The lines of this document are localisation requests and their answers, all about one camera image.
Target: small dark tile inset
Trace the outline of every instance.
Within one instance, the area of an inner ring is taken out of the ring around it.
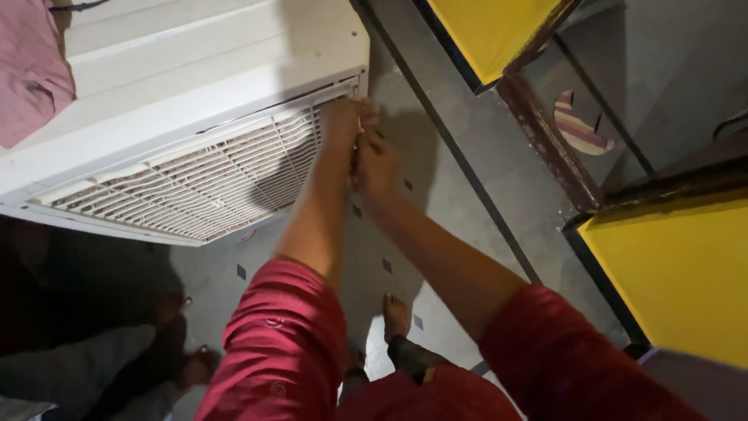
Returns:
[[[420,317],[413,315],[413,323],[416,325],[417,328],[423,330],[423,320],[421,320]]]
[[[238,263],[236,264],[236,274],[239,275],[239,278],[247,280],[247,270]]]
[[[383,258],[381,260],[381,265],[384,268],[384,270],[386,270],[389,273],[392,273],[392,264],[389,261],[387,261],[386,258]]]
[[[483,377],[483,375],[487,372],[491,371],[491,367],[488,366],[488,363],[483,360],[480,363],[477,363],[475,367],[470,369],[473,373],[479,375],[480,377]]]

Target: grey floor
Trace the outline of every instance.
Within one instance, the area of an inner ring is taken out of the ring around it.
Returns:
[[[524,251],[541,282],[561,293],[614,344],[625,346],[628,337],[560,232],[575,210],[500,98],[494,91],[470,92],[412,3],[370,3],[511,229],[512,245]],[[703,145],[719,121],[748,106],[748,62],[740,54],[741,23],[748,10],[738,0],[689,0],[679,2],[677,9],[670,1],[626,3],[628,7],[576,23],[562,37],[661,168]],[[454,235],[527,278],[402,69],[368,19],[364,24],[372,44],[370,96],[383,110],[381,131],[401,155],[402,194]],[[580,114],[586,119],[598,114],[589,92],[554,46],[525,72],[546,106],[560,90],[573,88]],[[616,136],[610,122],[602,127],[605,136]],[[643,174],[630,158],[620,145],[600,160],[583,157],[583,162],[599,183],[614,190]],[[380,315],[383,294],[393,292],[412,308],[410,339],[497,383],[428,282],[365,213],[358,216],[358,198],[352,196],[346,206],[341,304],[351,342],[366,350],[370,377],[393,371]],[[220,350],[224,325],[285,222],[280,215],[246,241],[240,241],[246,233],[239,232],[201,248],[156,246],[150,251],[143,243],[66,234],[50,255],[59,267],[72,262],[82,273],[59,288],[86,291],[92,306],[110,313],[134,318],[150,305],[143,297],[183,290],[194,300],[186,311],[186,350],[202,344]],[[133,303],[143,308],[131,307]],[[202,392],[182,399],[174,419],[191,420]]]

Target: white air cooler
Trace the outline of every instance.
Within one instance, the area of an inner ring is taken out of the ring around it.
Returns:
[[[348,0],[111,0],[64,33],[78,99],[0,149],[0,213],[200,246],[289,207],[319,107],[367,93]]]

